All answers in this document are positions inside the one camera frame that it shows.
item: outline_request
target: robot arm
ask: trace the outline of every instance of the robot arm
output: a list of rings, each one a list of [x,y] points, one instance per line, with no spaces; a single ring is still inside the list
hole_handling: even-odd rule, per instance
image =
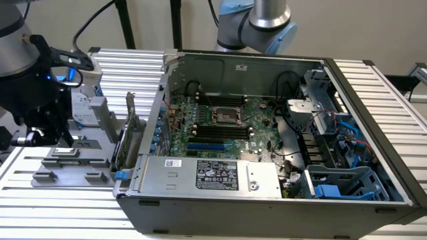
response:
[[[280,54],[296,31],[285,0],[224,0],[214,50],[238,52],[249,47],[264,54]]]
[[[42,36],[30,34],[13,5],[24,2],[32,1],[0,0],[0,107],[12,113],[17,125],[26,125],[25,138],[14,133],[10,144],[38,147],[64,140],[70,146],[72,86],[57,82],[52,68],[92,71],[93,64],[82,52],[54,49]],[[77,63],[61,60],[61,56]]]

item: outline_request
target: power supply label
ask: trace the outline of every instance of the power supply label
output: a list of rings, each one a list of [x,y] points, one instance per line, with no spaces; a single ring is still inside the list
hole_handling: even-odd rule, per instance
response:
[[[196,171],[197,189],[238,191],[236,161],[197,160]]]

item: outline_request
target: green circuit board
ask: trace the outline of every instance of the green circuit board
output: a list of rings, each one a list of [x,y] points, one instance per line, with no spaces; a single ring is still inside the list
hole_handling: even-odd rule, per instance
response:
[[[266,150],[268,141],[273,146],[280,141],[277,128],[273,127],[273,110],[274,105],[268,105],[269,100],[260,97],[248,97],[248,102],[240,108],[240,127],[252,127],[253,136],[246,139],[224,139],[225,151],[197,150],[198,158],[213,159],[241,159],[241,154],[256,154],[258,151],[258,159],[262,162],[270,162],[270,152]],[[265,104],[266,108],[260,109],[260,104]],[[222,106],[197,105],[192,98],[182,95],[174,95],[170,100],[170,106],[178,111],[173,113],[172,123],[172,144],[170,153],[173,157],[186,156],[188,139],[192,138],[192,126],[197,122],[202,126],[213,126],[212,109]],[[204,111],[204,117],[198,117],[200,111]],[[262,119],[268,119],[269,124],[262,123]],[[234,123],[217,124],[218,126],[236,126]]]

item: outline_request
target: white wall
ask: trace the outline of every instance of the white wall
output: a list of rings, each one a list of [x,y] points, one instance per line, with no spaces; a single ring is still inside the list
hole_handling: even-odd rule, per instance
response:
[[[44,0],[32,4],[28,25],[49,44],[69,49],[72,35],[106,0]],[[427,62],[425,0],[288,0],[298,24],[288,55],[369,59],[386,74]],[[216,12],[220,0],[213,0]],[[136,46],[172,48],[169,0],[128,0]],[[205,0],[182,0],[182,47],[210,50],[216,27]],[[124,48],[114,7],[93,21],[80,48]]]

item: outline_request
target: motherboard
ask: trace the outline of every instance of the motherboard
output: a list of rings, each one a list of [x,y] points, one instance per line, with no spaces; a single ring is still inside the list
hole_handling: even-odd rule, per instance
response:
[[[170,156],[280,162],[270,152],[280,141],[270,99],[174,95],[168,107]]]

